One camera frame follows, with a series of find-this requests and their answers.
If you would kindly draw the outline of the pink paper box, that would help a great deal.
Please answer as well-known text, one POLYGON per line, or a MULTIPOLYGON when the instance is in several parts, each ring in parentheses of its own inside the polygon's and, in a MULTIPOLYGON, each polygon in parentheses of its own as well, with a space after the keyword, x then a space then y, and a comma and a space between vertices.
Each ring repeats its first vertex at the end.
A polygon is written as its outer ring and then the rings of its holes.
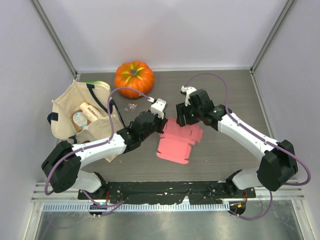
POLYGON ((199 124, 181 127, 174 118, 169 117, 160 134, 156 156, 174 163, 188 164, 192 148, 201 141, 203 132, 199 124))

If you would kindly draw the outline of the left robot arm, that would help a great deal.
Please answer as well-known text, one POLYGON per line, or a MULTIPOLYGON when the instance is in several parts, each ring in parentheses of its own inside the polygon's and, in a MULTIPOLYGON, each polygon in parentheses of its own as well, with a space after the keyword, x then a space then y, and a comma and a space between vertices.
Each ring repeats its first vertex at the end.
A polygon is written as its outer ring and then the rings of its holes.
POLYGON ((86 172, 82 168, 100 159, 131 152, 153 133, 162 133, 167 123, 164 111, 143 111, 130 125, 118 130, 112 136, 93 142, 71 145, 60 142, 42 163, 47 179, 44 192, 62 193, 68 189, 87 192, 100 200, 108 185, 97 172, 86 172))

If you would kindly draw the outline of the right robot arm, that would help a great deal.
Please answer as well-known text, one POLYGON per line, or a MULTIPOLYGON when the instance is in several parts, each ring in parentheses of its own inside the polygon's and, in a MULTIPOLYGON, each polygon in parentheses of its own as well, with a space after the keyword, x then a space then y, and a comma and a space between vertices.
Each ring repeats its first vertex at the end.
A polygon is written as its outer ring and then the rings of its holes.
POLYGON ((258 168, 240 169, 226 179, 225 190, 230 197, 236 198, 251 187, 275 192, 298 172, 294 147, 289 141, 279 142, 265 136, 224 105, 214 105, 203 89, 182 86, 180 92, 185 101, 176 105, 178 125, 203 122, 237 141, 259 160, 258 168))

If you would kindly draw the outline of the small clear plastic wrapper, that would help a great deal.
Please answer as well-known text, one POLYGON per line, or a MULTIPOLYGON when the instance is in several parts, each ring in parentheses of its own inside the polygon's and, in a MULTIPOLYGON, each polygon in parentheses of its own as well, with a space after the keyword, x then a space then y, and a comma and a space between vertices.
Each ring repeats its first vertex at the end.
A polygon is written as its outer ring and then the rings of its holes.
POLYGON ((136 103, 133 103, 133 102, 129 102, 128 104, 127 104, 127 106, 126 106, 126 110, 128 111, 128 112, 134 112, 135 110, 136 110, 136 108, 137 108, 137 104, 136 103))

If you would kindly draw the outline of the orange pumpkin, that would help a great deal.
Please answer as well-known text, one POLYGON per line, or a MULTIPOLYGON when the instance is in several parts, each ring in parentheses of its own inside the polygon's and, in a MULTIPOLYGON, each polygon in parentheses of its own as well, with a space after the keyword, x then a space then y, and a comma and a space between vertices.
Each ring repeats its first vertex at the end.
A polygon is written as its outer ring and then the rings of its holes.
POLYGON ((147 95, 154 83, 155 74, 143 61, 125 62, 115 72, 115 88, 127 87, 147 95))

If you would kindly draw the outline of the cream lotion bottle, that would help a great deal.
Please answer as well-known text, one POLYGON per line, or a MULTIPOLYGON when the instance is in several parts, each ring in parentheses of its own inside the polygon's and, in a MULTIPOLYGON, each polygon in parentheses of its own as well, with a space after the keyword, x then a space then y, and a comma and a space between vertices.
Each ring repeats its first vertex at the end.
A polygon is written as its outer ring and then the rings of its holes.
POLYGON ((83 102, 79 108, 82 114, 92 123, 104 117, 94 106, 86 102, 83 102))

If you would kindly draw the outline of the beige canvas tote bag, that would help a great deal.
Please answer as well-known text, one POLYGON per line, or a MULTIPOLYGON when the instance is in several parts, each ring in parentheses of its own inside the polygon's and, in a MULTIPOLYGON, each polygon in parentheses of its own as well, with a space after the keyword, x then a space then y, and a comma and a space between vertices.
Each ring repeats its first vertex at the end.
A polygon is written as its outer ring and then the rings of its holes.
POLYGON ((70 144, 102 140, 125 126, 111 87, 103 81, 74 81, 57 99, 47 116, 55 138, 70 144))

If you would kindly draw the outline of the green white item behind bag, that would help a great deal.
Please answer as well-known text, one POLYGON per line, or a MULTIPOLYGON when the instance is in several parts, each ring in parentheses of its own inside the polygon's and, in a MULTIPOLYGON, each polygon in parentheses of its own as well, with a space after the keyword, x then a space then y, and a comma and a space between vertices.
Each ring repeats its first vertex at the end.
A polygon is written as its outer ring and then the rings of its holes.
POLYGON ((110 91, 110 85, 107 84, 106 82, 104 81, 100 81, 100 80, 97 80, 97 81, 85 81, 86 84, 91 84, 91 85, 98 85, 98 86, 102 86, 104 87, 105 89, 107 89, 108 91, 110 91))

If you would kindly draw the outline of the round labelled tub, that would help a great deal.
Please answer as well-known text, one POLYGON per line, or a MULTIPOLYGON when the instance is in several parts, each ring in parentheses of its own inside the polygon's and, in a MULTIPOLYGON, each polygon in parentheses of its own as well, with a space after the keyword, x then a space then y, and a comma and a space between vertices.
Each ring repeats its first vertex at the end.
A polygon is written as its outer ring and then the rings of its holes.
POLYGON ((83 129, 86 129, 91 123, 81 110, 73 113, 71 116, 71 122, 78 133, 83 129))

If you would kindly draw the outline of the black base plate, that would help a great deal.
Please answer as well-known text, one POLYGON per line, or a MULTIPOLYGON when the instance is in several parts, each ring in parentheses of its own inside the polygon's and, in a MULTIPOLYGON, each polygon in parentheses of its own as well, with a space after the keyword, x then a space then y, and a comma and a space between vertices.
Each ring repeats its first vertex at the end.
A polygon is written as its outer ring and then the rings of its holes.
POLYGON ((179 205, 188 197, 191 205, 204 205, 221 203, 223 199, 255 198, 256 192, 253 188, 237 190, 231 183, 219 181, 110 181, 102 190, 88 195, 111 204, 179 205))

